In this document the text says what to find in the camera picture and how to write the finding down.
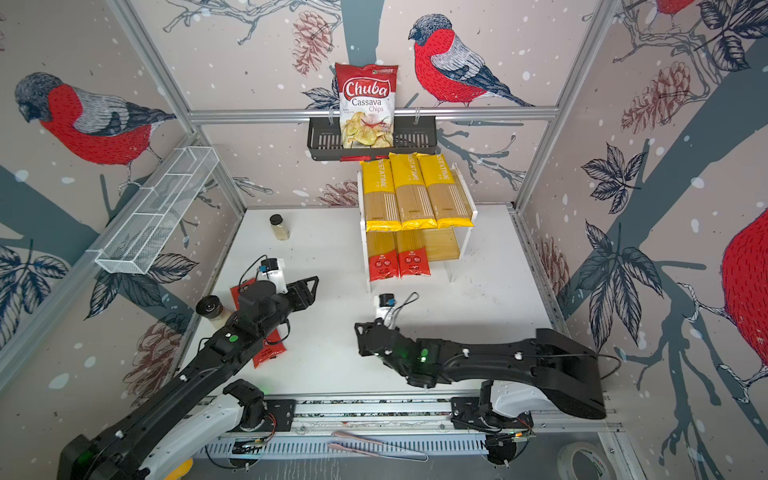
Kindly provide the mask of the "red pasta bag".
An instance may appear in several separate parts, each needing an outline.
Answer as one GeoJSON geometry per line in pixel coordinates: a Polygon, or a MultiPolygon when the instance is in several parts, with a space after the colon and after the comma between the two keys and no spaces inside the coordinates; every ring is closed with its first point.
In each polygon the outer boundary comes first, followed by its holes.
{"type": "Polygon", "coordinates": [[[370,281],[399,278],[395,233],[367,232],[366,242],[370,281]]]}
{"type": "MultiPolygon", "coordinates": [[[[234,301],[236,309],[239,308],[239,297],[241,295],[241,291],[245,290],[248,286],[252,285],[254,282],[255,280],[251,279],[246,281],[243,287],[234,286],[230,288],[230,292],[231,292],[232,299],[234,301]]],[[[287,348],[285,347],[282,341],[280,331],[279,329],[276,329],[267,337],[267,339],[263,342],[262,349],[253,357],[252,359],[253,366],[255,368],[258,368],[261,364],[264,364],[269,360],[273,360],[277,358],[278,356],[282,355],[286,351],[287,351],[287,348]]]]}
{"type": "Polygon", "coordinates": [[[426,242],[422,230],[404,230],[395,233],[400,277],[430,276],[426,242]]]}

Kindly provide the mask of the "yellow spaghetti bag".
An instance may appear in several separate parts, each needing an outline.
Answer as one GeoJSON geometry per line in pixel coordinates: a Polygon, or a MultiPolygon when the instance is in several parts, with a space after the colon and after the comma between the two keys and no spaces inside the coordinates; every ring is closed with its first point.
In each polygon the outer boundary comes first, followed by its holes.
{"type": "Polygon", "coordinates": [[[391,164],[386,159],[361,164],[364,215],[367,232],[402,229],[391,164]]]}
{"type": "Polygon", "coordinates": [[[418,154],[417,160],[437,227],[472,227],[472,213],[445,157],[442,154],[418,154]]]}
{"type": "Polygon", "coordinates": [[[435,229],[437,220],[415,154],[389,156],[403,230],[435,229]]]}

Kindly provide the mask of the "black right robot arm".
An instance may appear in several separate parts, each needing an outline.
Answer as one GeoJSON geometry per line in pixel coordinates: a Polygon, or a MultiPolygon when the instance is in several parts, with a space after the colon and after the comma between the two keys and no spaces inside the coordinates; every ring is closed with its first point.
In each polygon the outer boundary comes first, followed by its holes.
{"type": "Polygon", "coordinates": [[[404,336],[384,321],[354,325],[359,354],[376,356],[407,383],[431,389],[465,380],[532,386],[560,411],[587,420],[607,417],[598,354],[552,329],[512,343],[461,344],[404,336]]]}

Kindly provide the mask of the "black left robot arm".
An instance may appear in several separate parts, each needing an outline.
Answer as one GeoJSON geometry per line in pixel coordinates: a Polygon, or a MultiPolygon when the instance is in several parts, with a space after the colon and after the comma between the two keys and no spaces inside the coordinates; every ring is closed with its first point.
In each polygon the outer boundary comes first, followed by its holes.
{"type": "Polygon", "coordinates": [[[59,479],[145,479],[152,450],[204,397],[237,374],[290,314],[309,308],[319,278],[297,280],[285,293],[257,281],[239,296],[240,309],[212,334],[181,372],[134,412],[95,438],[75,437],[62,450],[59,479]]]}

